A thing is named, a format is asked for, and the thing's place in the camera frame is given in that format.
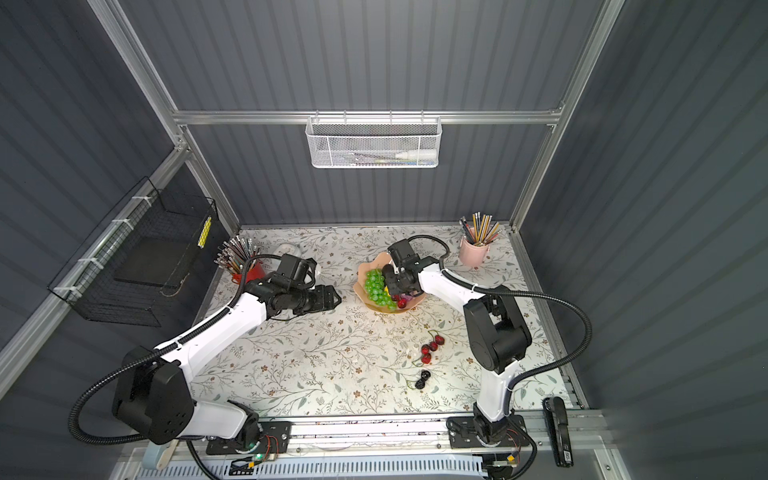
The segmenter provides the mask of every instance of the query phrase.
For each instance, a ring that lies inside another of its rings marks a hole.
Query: bunch of grapes
[[[368,270],[366,279],[366,293],[376,305],[385,306],[394,311],[397,310],[397,303],[384,290],[384,276],[381,269]]]

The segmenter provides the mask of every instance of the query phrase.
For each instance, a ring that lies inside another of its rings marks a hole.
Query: red pencil holder
[[[242,275],[237,275],[235,273],[232,274],[232,283],[236,283],[240,285],[240,281],[242,280]],[[251,280],[255,280],[257,278],[264,278],[264,269],[261,268],[261,262],[257,262],[256,265],[252,266],[250,268],[250,271],[245,276],[245,283],[250,282]]]

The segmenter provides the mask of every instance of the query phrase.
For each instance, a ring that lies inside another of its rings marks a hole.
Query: bundle of pencils
[[[458,221],[458,224],[462,226],[464,230],[464,236],[467,241],[476,247],[483,247],[488,245],[498,237],[499,222],[496,222],[491,227],[491,221],[493,215],[481,215],[480,212],[475,212],[472,215],[472,225],[470,226],[467,221],[467,217],[462,217]]]
[[[246,260],[257,253],[259,249],[253,239],[240,238],[240,235],[237,235],[223,243],[214,262],[219,268],[233,275],[240,275]]]

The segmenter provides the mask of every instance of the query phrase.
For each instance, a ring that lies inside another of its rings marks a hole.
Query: yellow label
[[[208,240],[208,232],[210,232],[210,217],[205,220],[203,225],[203,231],[200,232],[200,238],[197,239],[197,246],[200,248],[205,247],[205,240]]]

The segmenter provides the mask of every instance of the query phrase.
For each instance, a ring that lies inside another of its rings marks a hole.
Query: floral tablecloth
[[[194,379],[194,396],[221,402],[237,400],[263,416],[470,410],[480,389],[481,367],[469,349],[463,315],[434,296],[407,313],[374,313],[352,289],[358,265],[397,240],[417,233],[446,241],[452,250],[446,266],[463,277],[484,285],[503,283],[513,290],[525,289],[505,235],[491,245],[482,266],[470,269],[458,262],[458,227],[244,230],[240,235],[253,238],[263,253],[271,253],[280,243],[298,245],[302,257],[314,258],[321,267],[317,283],[334,285],[343,302],[333,312],[289,322],[267,321],[240,337]],[[442,253],[442,248],[429,240],[417,240],[414,247],[422,256]],[[274,267],[265,265],[266,270]],[[223,275],[209,314],[228,303],[236,288],[230,276]],[[532,369],[552,361],[553,355],[533,302],[516,300],[533,336],[522,365]],[[413,383],[425,368],[419,361],[419,349],[431,340],[429,330],[439,331],[446,343],[432,354],[432,363],[426,367],[432,378],[418,390]],[[540,409],[541,400],[552,395],[571,406],[557,370],[521,382],[515,389],[514,406]]]

